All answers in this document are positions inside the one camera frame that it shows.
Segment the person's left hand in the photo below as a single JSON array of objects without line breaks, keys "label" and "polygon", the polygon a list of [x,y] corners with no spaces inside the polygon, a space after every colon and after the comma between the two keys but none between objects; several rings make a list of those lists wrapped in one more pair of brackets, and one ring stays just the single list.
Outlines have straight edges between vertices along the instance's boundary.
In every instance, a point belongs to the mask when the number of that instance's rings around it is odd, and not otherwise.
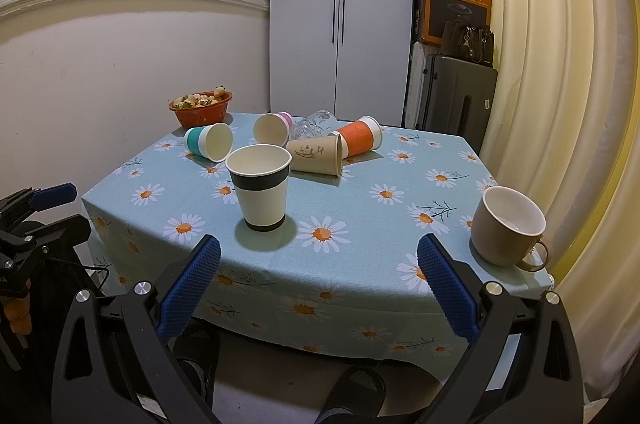
[{"label": "person's left hand", "polygon": [[32,316],[30,315],[30,287],[32,282],[26,281],[27,295],[21,299],[15,297],[1,297],[3,314],[9,321],[12,332],[25,336],[32,333]]}]

